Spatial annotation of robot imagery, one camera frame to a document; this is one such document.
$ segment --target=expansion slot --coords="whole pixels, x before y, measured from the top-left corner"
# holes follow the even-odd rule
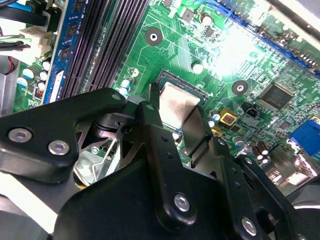
[[[318,79],[320,79],[320,72],[311,71],[310,70],[312,68],[311,65],[305,63],[304,61],[302,61],[298,57],[294,56],[290,51],[288,51],[284,47],[278,45],[277,43],[273,42],[267,36],[260,35],[259,34],[259,29],[257,27],[255,27],[255,26],[247,23],[246,21],[244,21],[241,17],[237,16],[234,12],[229,10],[226,6],[224,6],[220,2],[218,2],[218,0],[197,0],[197,1],[194,2],[195,5],[202,4],[202,3],[206,3],[205,5],[207,7],[212,8],[212,9],[214,9],[216,11],[219,11],[220,13],[222,13],[227,18],[231,19],[232,21],[236,22],[237,24],[239,24],[244,29],[246,29],[249,32],[251,32],[252,34],[254,34],[256,37],[258,37],[264,43],[268,44],[270,47],[272,47],[273,49],[275,49],[278,52],[280,52],[281,54],[283,54],[289,60],[293,61],[294,63],[296,63],[297,65],[299,65],[303,69],[308,70],[311,74],[313,74]]]
[[[147,0],[119,0],[107,25],[106,38],[82,92],[109,87],[148,6]]]
[[[95,45],[110,8],[110,0],[89,1],[87,6],[88,11],[83,17],[83,24],[79,33],[80,37],[75,45],[77,52],[73,54],[71,59],[61,99],[79,94],[82,81],[94,54]]]

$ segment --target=blue connector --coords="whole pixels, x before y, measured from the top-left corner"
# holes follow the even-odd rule
[[[310,156],[319,154],[320,125],[313,120],[308,120],[291,134],[290,140],[300,145]]]

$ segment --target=small black component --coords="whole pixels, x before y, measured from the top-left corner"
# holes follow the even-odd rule
[[[281,110],[292,98],[292,93],[277,84],[270,85],[260,96],[274,110]]]
[[[157,46],[163,40],[163,36],[162,36],[161,30],[159,28],[156,28],[156,27],[150,27],[145,32],[144,38],[145,38],[146,42],[151,46]]]
[[[164,0],[164,5],[166,7],[170,7],[171,3],[172,3],[172,0]]]
[[[182,19],[189,23],[194,18],[194,15],[194,12],[187,8],[182,15]]]
[[[283,123],[280,124],[279,128],[282,130],[286,130],[290,126],[290,123],[287,121],[284,121]]]
[[[246,81],[236,81],[231,88],[231,91],[238,96],[245,94],[249,89],[249,85]]]
[[[62,48],[61,52],[60,52],[60,56],[59,56],[59,60],[64,60],[68,57],[68,55],[71,52],[71,46],[65,46],[64,48]]]
[[[78,24],[77,24],[76,22],[73,23],[73,24],[70,24],[70,25],[68,26],[68,29],[66,30],[65,37],[66,37],[66,38],[72,37],[72,36],[76,33],[77,26],[78,26]]]
[[[208,30],[205,32],[205,35],[209,38],[214,33],[214,31],[211,28],[208,28]]]
[[[230,130],[234,133],[237,133],[239,130],[240,130],[240,127],[236,126],[236,125],[233,125]]]
[[[28,92],[31,92],[31,93],[33,93],[34,92],[34,86],[32,86],[32,85],[28,85]]]
[[[73,13],[77,13],[77,12],[80,12],[82,10],[82,6],[84,4],[84,1],[85,0],[76,0],[74,5],[73,5],[73,10],[72,12]]]

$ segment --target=mounting hole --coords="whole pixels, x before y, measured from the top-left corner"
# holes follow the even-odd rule
[[[237,89],[239,92],[242,92],[245,88],[244,88],[244,86],[239,85],[236,89]]]
[[[121,128],[121,133],[123,133],[123,134],[128,134],[128,133],[131,132],[131,130],[132,130],[132,128],[131,128],[130,126],[123,126],[123,127]]]
[[[154,109],[155,109],[155,108],[154,108],[151,104],[149,104],[149,103],[146,104],[146,107],[147,107],[148,109],[150,109],[150,110],[154,110]]]
[[[173,158],[174,158],[174,156],[173,156],[170,152],[167,152],[167,153],[165,154],[165,156],[166,156],[168,159],[173,159]]]
[[[164,142],[166,142],[166,143],[169,141],[168,138],[165,137],[165,136],[162,136],[161,139],[162,139]]]
[[[117,94],[112,94],[112,98],[115,99],[115,100],[120,100],[121,97],[118,96]]]
[[[234,182],[234,186],[235,186],[236,189],[241,189],[240,183],[238,183],[236,181]]]
[[[152,33],[151,35],[150,35],[150,40],[151,41],[157,41],[157,39],[158,39],[158,36],[157,36],[157,34],[155,34],[155,33]]]

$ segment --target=gold component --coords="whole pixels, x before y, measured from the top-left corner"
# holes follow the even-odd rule
[[[237,115],[230,109],[224,107],[220,112],[220,122],[232,126],[237,121]]]
[[[213,127],[211,128],[211,131],[212,131],[212,134],[213,134],[214,136],[216,136],[216,137],[222,137],[222,131],[221,131],[221,129],[220,129],[219,127],[213,126]]]

